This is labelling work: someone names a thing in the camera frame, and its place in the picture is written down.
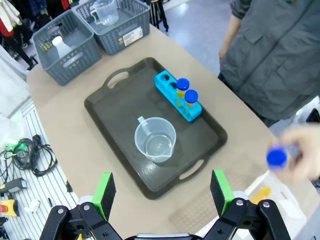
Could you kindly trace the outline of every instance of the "tray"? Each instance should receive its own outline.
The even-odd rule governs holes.
[[[154,77],[164,70],[154,58],[145,58],[132,67],[112,73],[102,87],[84,101],[114,154],[142,194],[151,200],[195,177],[228,138],[226,131],[204,108],[192,123],[181,116],[155,87]],[[108,83],[123,72],[128,73],[128,78],[109,88]],[[172,157],[166,162],[155,164],[136,148],[134,136],[140,116],[145,119],[161,117],[174,126],[176,143]],[[203,160],[201,165],[180,179],[199,160]]]

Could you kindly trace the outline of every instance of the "hand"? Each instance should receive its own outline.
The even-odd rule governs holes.
[[[294,183],[320,176],[320,124],[293,127],[280,136],[283,145],[297,144],[301,155],[293,159],[282,177]]]
[[[225,57],[225,55],[226,55],[226,53],[227,53],[227,51],[229,49],[229,46],[230,46],[229,44],[224,43],[222,45],[222,47],[220,48],[220,51],[219,51],[219,62],[221,62],[221,60]]]

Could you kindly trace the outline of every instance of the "tray handle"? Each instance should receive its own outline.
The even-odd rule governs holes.
[[[202,161],[202,162],[200,163],[200,165],[195,170],[193,170],[197,166],[197,163],[199,161]],[[199,159],[190,169],[188,169],[187,171],[185,171],[184,173],[182,173],[178,177],[177,184],[185,183],[185,182],[189,181],[190,179],[194,178],[198,173],[200,173],[205,168],[205,166],[207,165],[208,161],[209,161],[209,159]],[[189,171],[192,171],[192,170],[193,170],[193,172],[190,175],[180,179],[181,176],[185,175],[186,173],[188,173]]]
[[[119,85],[121,82],[123,83],[124,80],[128,79],[130,76],[132,76],[134,74],[134,67],[126,67],[126,68],[122,68],[122,69],[119,69],[117,71],[114,71],[113,73],[110,74],[110,76],[107,77],[107,79],[104,81],[103,85],[102,85],[102,89],[104,91],[108,91],[108,90],[111,90],[110,87],[108,87],[108,84],[109,82],[117,75],[119,74],[122,74],[122,73],[125,73],[127,72],[128,73],[128,77],[125,77],[123,79],[121,79],[119,82],[117,82],[113,88],[117,87],[117,85]]]

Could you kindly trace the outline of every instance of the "blue test tube rack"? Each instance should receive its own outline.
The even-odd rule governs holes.
[[[162,71],[154,77],[154,85],[156,88],[169,100],[169,102],[179,111],[179,113],[187,120],[192,122],[202,112],[202,107],[199,102],[196,102],[194,107],[187,107],[184,99],[177,96],[177,80],[168,72]]]

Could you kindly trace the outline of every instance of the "blue bottle cap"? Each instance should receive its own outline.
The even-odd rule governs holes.
[[[284,147],[272,147],[266,156],[266,161],[270,167],[284,167],[287,163],[287,154]]]
[[[190,87],[190,82],[186,78],[180,78],[176,81],[176,88],[180,91],[186,91]]]
[[[190,89],[184,94],[184,100],[189,104],[194,104],[198,100],[198,93]]]

